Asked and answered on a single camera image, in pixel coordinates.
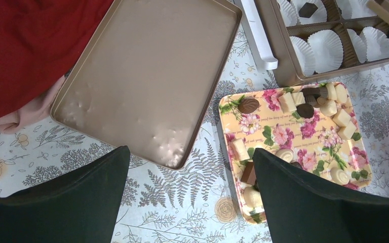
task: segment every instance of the pink cloth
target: pink cloth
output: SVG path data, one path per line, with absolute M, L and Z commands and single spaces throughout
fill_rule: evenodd
M 27 125 L 46 118 L 50 114 L 50 105 L 64 81 L 65 76 L 62 76 L 50 89 L 40 96 L 31 100 L 19 110 L 1 117 L 0 132 L 7 134 L 15 133 Z

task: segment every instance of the red fabric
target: red fabric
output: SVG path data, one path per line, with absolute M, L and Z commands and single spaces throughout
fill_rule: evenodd
M 113 0 L 0 0 L 0 117 L 49 89 L 80 57 Z

